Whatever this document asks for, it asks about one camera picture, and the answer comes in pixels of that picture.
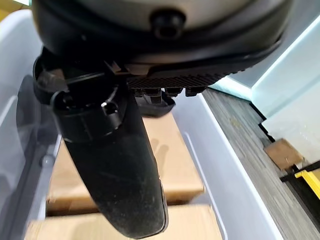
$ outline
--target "black knob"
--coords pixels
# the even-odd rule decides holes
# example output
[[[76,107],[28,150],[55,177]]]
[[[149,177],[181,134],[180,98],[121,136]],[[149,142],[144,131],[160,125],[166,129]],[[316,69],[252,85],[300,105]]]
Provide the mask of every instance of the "black knob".
[[[176,40],[184,29],[186,16],[177,10],[161,10],[151,18],[153,34],[160,40]]]

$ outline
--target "white wall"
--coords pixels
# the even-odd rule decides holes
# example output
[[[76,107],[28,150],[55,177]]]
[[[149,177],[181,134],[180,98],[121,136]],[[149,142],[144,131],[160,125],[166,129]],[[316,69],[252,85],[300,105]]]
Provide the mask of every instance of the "white wall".
[[[317,83],[262,124],[274,139],[285,138],[308,163],[320,160],[320,69]]]
[[[269,118],[316,84],[320,74],[320,16],[252,87],[252,103]]]

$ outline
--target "light strip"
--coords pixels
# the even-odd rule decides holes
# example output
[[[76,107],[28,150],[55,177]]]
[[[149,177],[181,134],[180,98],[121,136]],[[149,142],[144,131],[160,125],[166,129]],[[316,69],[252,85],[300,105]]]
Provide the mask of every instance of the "light strip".
[[[227,94],[231,94],[238,98],[251,101],[251,88],[237,82],[232,77],[226,76],[209,87]]]
[[[13,1],[18,2],[20,4],[27,5],[27,6],[31,6],[31,0],[13,0]]]
[[[253,91],[275,67],[286,58],[286,56],[320,23],[320,15],[304,30],[303,33],[283,52],[283,54],[271,65],[271,67],[259,78],[251,88]]]

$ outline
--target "gray wood flooring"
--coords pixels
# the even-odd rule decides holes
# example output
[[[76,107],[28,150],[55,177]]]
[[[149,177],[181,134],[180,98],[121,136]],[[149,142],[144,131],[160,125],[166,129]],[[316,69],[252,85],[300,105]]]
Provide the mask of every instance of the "gray wood flooring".
[[[320,233],[263,151],[270,144],[249,102],[211,89],[203,93],[285,240],[320,240]]]

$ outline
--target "brown cardboard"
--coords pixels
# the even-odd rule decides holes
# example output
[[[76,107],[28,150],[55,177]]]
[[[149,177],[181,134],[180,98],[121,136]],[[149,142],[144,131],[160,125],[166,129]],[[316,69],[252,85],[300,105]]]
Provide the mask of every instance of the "brown cardboard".
[[[280,139],[264,148],[264,151],[281,170],[303,161],[304,157],[285,139]]]
[[[168,208],[165,232],[146,240],[222,240],[215,214],[208,205]],[[99,213],[49,217],[31,222],[24,240],[130,240]]]
[[[168,204],[185,203],[204,192],[172,114],[143,119]],[[62,142],[46,201],[48,215],[95,213],[97,207]]]
[[[0,22],[1,22],[6,16],[8,16],[9,14],[10,14],[9,12],[0,9]]]
[[[13,13],[15,11],[18,11],[22,9],[23,6],[25,5],[13,0],[0,0],[0,9],[8,13]]]

